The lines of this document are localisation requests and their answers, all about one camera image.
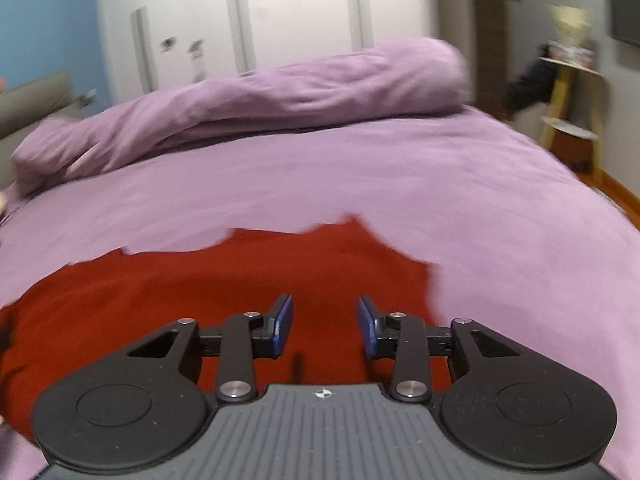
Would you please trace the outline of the black clothing pile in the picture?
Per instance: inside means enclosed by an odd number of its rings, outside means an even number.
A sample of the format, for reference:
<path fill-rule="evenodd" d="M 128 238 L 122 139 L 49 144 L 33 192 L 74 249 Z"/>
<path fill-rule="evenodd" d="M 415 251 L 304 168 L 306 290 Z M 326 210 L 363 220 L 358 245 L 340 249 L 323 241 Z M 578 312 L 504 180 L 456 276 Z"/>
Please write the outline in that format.
<path fill-rule="evenodd" d="M 542 44 L 538 50 L 538 58 L 508 83 L 502 102 L 507 113 L 515 114 L 537 103 L 551 101 L 558 68 L 544 60 L 549 56 L 549 47 L 550 44 Z"/>

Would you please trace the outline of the white wardrobe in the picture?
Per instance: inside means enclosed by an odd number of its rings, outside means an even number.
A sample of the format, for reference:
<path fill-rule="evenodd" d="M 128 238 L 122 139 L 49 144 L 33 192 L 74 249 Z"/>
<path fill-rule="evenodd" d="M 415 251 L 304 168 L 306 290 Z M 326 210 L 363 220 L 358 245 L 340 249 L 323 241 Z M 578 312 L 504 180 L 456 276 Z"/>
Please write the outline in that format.
<path fill-rule="evenodd" d="M 115 102 L 437 32 L 435 0 L 96 0 Z"/>

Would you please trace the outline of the grey padded headboard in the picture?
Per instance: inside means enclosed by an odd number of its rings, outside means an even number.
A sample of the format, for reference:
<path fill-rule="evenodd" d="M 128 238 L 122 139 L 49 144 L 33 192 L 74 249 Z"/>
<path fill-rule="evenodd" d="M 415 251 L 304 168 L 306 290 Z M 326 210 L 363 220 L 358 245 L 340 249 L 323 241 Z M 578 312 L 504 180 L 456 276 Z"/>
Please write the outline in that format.
<path fill-rule="evenodd" d="M 71 118 L 84 118 L 86 113 L 67 70 L 26 82 L 0 96 L 2 139 L 13 133 L 37 125 L 55 114 Z"/>

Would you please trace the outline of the purple rolled duvet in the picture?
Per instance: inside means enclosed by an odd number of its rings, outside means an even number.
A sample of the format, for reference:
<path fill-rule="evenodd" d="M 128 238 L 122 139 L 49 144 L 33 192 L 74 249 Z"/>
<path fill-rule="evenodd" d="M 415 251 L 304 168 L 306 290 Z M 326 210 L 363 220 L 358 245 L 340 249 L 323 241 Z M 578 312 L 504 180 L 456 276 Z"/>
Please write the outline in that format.
<path fill-rule="evenodd" d="M 420 37 L 157 90 L 84 119 L 42 122 L 11 155 L 14 188 L 30 195 L 216 136 L 451 114 L 468 81 L 455 47 Z"/>

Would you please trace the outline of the yellow side shelf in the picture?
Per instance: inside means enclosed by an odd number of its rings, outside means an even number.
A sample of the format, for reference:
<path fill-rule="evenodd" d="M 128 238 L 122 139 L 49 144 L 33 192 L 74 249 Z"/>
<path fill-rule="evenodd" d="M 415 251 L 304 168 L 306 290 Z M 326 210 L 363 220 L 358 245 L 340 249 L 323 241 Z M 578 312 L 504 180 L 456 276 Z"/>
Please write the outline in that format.
<path fill-rule="evenodd" d="M 602 181 L 606 80 L 578 63 L 541 58 L 556 69 L 539 144 L 570 169 Z"/>

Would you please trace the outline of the cream dried flower bouquet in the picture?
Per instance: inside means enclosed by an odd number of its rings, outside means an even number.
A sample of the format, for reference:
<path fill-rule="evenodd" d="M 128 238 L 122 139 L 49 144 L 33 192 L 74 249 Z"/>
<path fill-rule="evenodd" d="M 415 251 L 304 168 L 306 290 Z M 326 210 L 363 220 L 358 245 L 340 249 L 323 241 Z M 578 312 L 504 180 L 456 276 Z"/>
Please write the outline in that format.
<path fill-rule="evenodd" d="M 574 61 L 588 44 L 591 20 L 588 9 L 549 4 L 554 30 L 558 39 L 550 48 L 552 56 L 561 61 Z"/>

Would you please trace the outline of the purple bed sheet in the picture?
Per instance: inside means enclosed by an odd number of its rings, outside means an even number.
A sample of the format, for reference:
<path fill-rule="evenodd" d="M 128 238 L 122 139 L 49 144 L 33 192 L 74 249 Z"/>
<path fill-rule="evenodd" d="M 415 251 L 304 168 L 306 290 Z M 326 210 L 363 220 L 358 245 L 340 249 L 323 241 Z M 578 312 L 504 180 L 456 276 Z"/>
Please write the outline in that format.
<path fill-rule="evenodd" d="M 608 390 L 603 465 L 639 474 L 639 233 L 527 136 L 478 110 L 254 136 L 160 155 L 18 205 L 1 299 L 114 248 L 190 250 L 233 228 L 297 232 L 346 214 L 437 266 L 436 308 Z"/>

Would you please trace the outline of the red knit sweater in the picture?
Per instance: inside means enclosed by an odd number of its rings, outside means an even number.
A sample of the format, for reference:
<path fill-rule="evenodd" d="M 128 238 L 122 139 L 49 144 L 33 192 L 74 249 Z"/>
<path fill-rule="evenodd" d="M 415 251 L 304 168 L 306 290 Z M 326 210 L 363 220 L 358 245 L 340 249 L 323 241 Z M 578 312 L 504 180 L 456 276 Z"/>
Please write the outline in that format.
<path fill-rule="evenodd" d="M 48 385 L 178 318 L 204 327 L 264 312 L 288 294 L 293 326 L 280 359 L 257 363 L 261 385 L 387 382 L 392 366 L 370 361 L 357 301 L 436 323 L 431 267 L 375 238 L 356 219 L 298 234 L 235 230 L 193 252 L 122 250 L 71 264 L 3 308 L 11 335 L 1 356 L 1 413 L 24 437 Z"/>

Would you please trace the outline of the brown wooden door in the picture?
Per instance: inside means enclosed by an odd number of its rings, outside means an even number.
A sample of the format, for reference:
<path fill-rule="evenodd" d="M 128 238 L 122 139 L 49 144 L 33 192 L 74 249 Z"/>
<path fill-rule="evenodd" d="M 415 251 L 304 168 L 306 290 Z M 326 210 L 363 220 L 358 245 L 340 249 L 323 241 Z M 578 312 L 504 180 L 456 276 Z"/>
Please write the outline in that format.
<path fill-rule="evenodd" d="M 503 114 L 510 61 L 508 3 L 473 0 L 475 25 L 475 105 L 494 116 Z"/>

